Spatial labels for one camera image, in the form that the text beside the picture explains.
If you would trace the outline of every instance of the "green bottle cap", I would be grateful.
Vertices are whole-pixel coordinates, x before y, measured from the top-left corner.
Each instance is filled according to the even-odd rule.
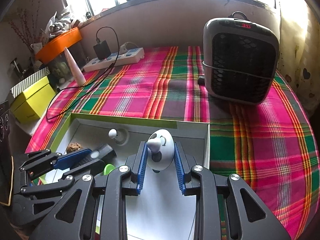
[[[111,171],[113,171],[116,167],[113,166],[112,164],[107,164],[105,167],[104,167],[104,170],[103,170],[103,175],[108,175]]]

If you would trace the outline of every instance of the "power strip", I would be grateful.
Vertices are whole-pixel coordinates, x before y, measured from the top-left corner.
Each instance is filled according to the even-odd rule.
[[[112,53],[108,58],[99,60],[94,58],[87,63],[83,69],[85,72],[104,69],[109,67],[116,60],[117,53]],[[126,53],[119,55],[116,66],[138,63],[144,58],[143,48],[129,49]]]

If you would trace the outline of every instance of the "metal screw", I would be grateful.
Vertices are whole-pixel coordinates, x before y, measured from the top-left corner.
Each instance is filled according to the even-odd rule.
[[[91,179],[92,179],[92,176],[90,174],[83,175],[83,177],[82,177],[83,181],[89,181]]]
[[[123,166],[120,166],[120,167],[119,167],[119,171],[121,171],[121,172],[126,172],[126,171],[128,171],[128,170],[129,170],[129,167],[126,166],[126,165],[123,165]]]
[[[195,165],[195,166],[193,166],[193,169],[194,169],[195,171],[202,171],[202,170],[203,170],[203,167],[202,167],[201,165]]]
[[[238,174],[233,173],[233,174],[230,175],[230,178],[231,178],[232,180],[239,180],[239,179],[240,179],[240,176],[239,176]]]

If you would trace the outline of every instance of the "digital display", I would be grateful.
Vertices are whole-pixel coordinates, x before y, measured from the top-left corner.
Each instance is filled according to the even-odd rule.
[[[247,29],[251,29],[251,25],[248,23],[242,23],[241,26]]]

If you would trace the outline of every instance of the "cartoon face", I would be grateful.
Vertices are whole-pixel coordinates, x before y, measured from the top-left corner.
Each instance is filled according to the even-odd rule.
[[[153,133],[148,142],[147,164],[154,172],[159,172],[172,163],[174,157],[174,142],[171,134],[164,129]]]

